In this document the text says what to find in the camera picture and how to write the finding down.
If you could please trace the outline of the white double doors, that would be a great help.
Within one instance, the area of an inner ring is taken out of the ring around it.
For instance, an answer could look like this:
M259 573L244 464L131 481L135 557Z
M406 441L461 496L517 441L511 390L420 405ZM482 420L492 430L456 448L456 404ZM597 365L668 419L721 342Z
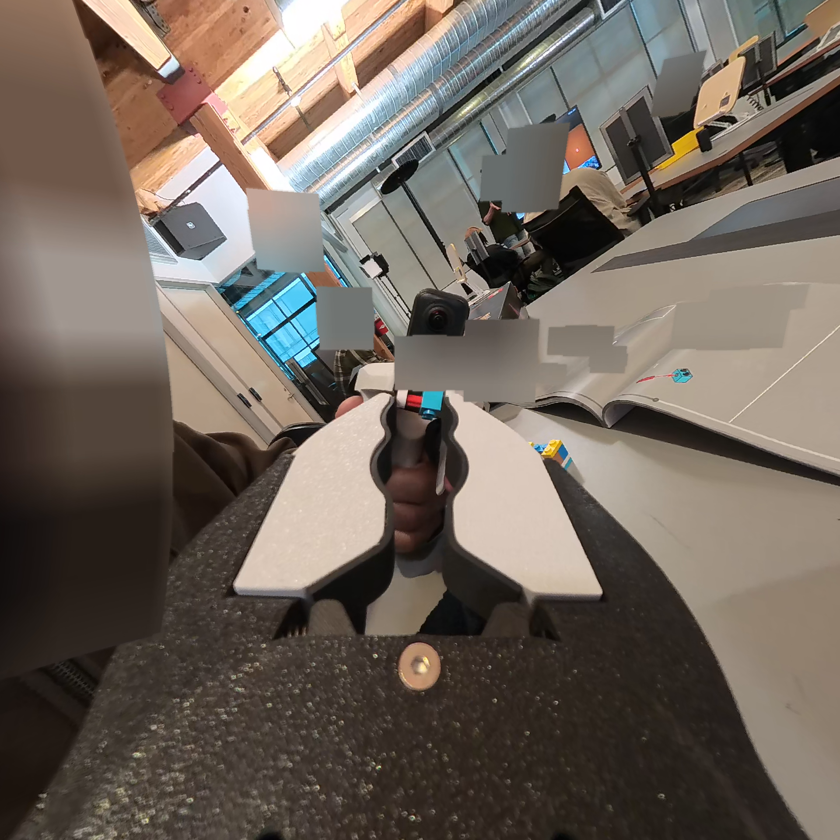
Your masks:
M287 426L322 422L213 285L170 278L155 285L176 421L246 434L260 447Z

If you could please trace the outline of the person's left hand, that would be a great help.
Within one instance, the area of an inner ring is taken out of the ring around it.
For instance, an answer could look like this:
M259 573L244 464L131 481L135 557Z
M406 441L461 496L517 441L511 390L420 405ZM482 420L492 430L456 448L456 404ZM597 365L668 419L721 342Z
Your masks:
M438 495L439 423L424 429L421 454L411 465L399 466L392 459L392 471L385 483L392 495L395 522L395 552L412 562L427 554L444 526L445 506L452 490L447 479Z

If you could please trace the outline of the black monitor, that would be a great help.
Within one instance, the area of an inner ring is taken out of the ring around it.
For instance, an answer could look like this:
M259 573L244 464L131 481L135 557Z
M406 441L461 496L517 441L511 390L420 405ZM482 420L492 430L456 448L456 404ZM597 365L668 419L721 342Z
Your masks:
M661 119L652 114L653 95L644 87L600 127L625 186L671 158L674 149Z

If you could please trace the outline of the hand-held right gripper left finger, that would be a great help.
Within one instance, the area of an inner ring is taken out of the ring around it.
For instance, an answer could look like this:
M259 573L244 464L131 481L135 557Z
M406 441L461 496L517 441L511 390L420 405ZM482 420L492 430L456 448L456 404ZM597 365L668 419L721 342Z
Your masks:
M377 599L394 571L393 399L378 394L298 449L234 580L238 595Z

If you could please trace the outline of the person's left forearm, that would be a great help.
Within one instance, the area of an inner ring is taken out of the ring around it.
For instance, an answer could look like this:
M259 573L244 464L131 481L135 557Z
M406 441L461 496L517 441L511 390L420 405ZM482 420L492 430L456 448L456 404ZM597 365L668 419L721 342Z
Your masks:
M191 539L284 454L288 437L267 448L238 433L204 434L174 421L173 532Z

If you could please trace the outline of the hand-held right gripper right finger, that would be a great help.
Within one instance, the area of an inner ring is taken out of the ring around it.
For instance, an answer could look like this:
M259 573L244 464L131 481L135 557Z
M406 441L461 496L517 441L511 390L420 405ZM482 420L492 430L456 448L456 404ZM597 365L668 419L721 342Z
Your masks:
M516 431L444 397L444 582L468 606L598 601L602 587L552 481L561 467Z

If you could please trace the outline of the black floor lamp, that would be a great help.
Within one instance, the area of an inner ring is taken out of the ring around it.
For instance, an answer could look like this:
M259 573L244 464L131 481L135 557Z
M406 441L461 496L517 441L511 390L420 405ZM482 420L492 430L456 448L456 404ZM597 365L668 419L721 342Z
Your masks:
M434 231L409 184L418 160L407 159L389 174L380 187L383 203L406 240L419 270L423 287L445 289L453 280L443 243Z

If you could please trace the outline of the silver ventilation duct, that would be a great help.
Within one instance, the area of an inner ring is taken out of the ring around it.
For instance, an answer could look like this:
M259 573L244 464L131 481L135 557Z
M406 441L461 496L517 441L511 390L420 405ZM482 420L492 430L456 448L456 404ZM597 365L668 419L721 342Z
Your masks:
M461 3L286 154L279 171L291 189L330 204L574 5Z

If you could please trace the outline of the wooden ceiling beam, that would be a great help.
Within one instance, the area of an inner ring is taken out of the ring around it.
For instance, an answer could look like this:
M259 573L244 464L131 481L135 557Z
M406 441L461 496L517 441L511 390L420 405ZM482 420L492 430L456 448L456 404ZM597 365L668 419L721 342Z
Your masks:
M162 81L83 2L74 3L119 131L134 189L168 203L163 187L205 150L191 126L178 127L157 96ZM287 37L272 2L160 1L169 25L164 42L193 66L255 130L274 160L291 151L374 76L413 46L456 2L349 1L341 15L299 46Z

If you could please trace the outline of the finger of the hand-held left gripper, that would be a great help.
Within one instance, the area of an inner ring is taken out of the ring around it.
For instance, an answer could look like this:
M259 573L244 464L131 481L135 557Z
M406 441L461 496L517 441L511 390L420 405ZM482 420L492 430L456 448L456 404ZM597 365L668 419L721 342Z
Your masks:
M393 398L395 389L395 366L361 366L355 376L354 390L368 401L379 394Z

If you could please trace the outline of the white desk stand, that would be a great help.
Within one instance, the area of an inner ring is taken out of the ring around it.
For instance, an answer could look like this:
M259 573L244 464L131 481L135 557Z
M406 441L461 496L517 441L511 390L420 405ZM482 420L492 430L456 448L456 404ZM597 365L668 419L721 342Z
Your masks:
M471 299L489 290L487 283L461 260L454 244L446 246L446 255L453 270L454 278L444 291Z

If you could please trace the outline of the white wall vent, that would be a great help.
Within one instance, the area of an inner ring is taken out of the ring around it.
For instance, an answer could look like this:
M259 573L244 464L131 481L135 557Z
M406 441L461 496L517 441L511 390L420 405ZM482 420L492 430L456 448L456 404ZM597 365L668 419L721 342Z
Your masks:
M140 220L150 254L150 261L154 264L167 266L177 265L178 258L174 255L168 244L165 243L163 237L153 229L144 216L141 216Z

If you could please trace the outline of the grey instruction booklet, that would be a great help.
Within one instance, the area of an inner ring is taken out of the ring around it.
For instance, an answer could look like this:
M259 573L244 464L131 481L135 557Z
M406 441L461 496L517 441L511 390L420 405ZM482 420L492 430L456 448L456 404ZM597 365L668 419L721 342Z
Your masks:
M834 283L713 290L626 325L532 407L611 427L640 406L838 476L838 324Z

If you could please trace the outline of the black wall speaker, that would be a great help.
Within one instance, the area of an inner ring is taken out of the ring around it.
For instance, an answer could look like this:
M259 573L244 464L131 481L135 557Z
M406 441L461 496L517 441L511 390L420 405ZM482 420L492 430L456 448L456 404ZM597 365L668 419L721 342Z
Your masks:
M152 228L177 257L203 259L227 241L200 203L171 206L158 216Z

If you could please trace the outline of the toy set box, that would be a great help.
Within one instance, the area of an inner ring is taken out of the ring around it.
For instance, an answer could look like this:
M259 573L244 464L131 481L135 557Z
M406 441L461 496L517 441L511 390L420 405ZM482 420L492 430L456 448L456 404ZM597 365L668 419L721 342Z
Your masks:
M518 290L508 282L482 291L469 300L469 320L527 319Z

